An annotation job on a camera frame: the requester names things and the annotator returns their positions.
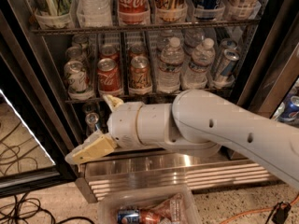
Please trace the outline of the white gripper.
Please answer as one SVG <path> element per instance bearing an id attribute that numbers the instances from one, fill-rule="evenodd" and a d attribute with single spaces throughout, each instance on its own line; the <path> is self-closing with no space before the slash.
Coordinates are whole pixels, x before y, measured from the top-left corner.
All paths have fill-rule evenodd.
<path id="1" fill-rule="evenodd" d="M 103 99 L 112 111 L 107 121 L 109 133 L 101 131 L 92 133 L 81 145 L 65 156 L 67 163 L 80 165 L 95 161 L 112 153 L 117 144 L 130 149 L 142 146 L 137 134 L 137 117 L 143 103 L 125 103 L 121 98 L 110 94 L 104 94 Z"/>

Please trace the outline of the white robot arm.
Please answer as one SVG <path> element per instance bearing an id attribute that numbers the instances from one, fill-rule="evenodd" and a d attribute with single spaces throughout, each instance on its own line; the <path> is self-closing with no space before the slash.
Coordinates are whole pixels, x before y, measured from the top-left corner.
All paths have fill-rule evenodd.
<path id="1" fill-rule="evenodd" d="M 107 95 L 108 132 L 96 131 L 65 160 L 80 165 L 116 147 L 158 146 L 197 157 L 228 147 L 299 188 L 299 129 L 249 112 L 208 91 L 186 90 L 171 104 L 123 102 Z"/>

